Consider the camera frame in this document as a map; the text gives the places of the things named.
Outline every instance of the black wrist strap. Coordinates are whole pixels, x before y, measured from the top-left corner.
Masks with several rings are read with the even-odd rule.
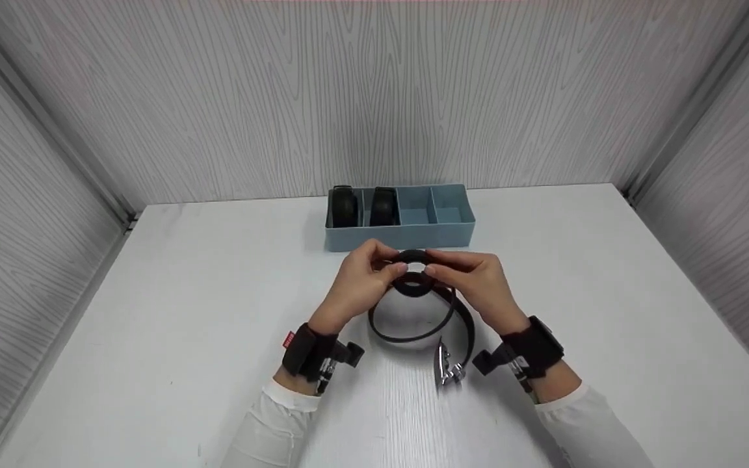
[[[282,358],[282,367],[291,376],[304,376],[309,382],[317,382],[323,361],[330,358],[337,337],[315,333],[303,323],[293,337],[285,341],[288,350]]]
[[[528,329],[503,335],[502,343],[510,347],[518,364],[528,379],[539,379],[545,371],[561,361],[564,349],[553,337],[544,323],[535,317],[529,317],[531,326]]]
[[[349,342],[342,344],[337,341],[338,335],[321,335],[303,323],[296,333],[289,333],[283,346],[287,349],[282,358],[282,367],[291,376],[304,376],[309,382],[330,379],[334,372],[334,364],[343,362],[357,367],[363,353],[360,346]]]

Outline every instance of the finger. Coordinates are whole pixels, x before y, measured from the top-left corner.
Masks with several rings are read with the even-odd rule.
[[[469,273],[459,272],[449,266],[431,264],[424,269],[424,273],[461,291],[469,285]]]
[[[390,248],[390,246],[387,246],[383,242],[380,242],[380,240],[369,239],[366,242],[363,242],[363,244],[360,245],[359,248],[356,248],[351,253],[354,255],[362,255],[363,257],[366,257],[371,261],[373,259],[389,260],[390,258],[394,258],[396,255],[398,255],[399,252],[393,248]]]
[[[383,281],[383,284],[389,285],[392,284],[392,281],[395,281],[395,279],[403,276],[407,269],[408,267],[405,263],[392,263],[384,266],[382,270],[374,273],[374,275],[377,276],[380,281]]]
[[[426,252],[429,257],[437,260],[436,263],[443,263],[458,270],[466,270],[466,272],[472,272],[487,258],[487,254],[478,252],[446,252],[437,249],[427,249]]]
[[[386,260],[372,260],[372,272],[378,272],[379,270],[383,270],[384,267],[387,265],[391,265],[391,261]]]

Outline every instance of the gray wall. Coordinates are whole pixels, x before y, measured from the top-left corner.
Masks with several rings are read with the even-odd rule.
[[[749,347],[749,56],[638,212]]]
[[[119,234],[0,89],[0,425]]]
[[[0,41],[127,199],[622,184],[747,0],[0,0]]]

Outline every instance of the table surface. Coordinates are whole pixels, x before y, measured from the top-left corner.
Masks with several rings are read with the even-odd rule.
[[[749,355],[614,187],[469,199],[471,250],[499,255],[520,306],[552,327],[658,468],[749,465]],[[146,208],[0,466],[219,465],[286,332],[344,257],[323,251],[325,205]],[[384,314],[443,313],[433,298],[396,296]],[[463,331],[450,325],[460,356]],[[341,337],[366,354],[335,374],[302,466],[561,465],[506,370],[473,370],[437,393],[431,349],[388,347],[362,318]],[[498,342],[479,327],[477,350]]]

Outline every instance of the person's left hand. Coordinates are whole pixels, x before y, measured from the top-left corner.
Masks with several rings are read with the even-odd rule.
[[[349,320],[377,304],[389,284],[406,272],[405,263],[377,269],[396,255],[398,251],[375,239],[349,252],[322,304],[308,320],[310,329],[323,335],[339,333]]]

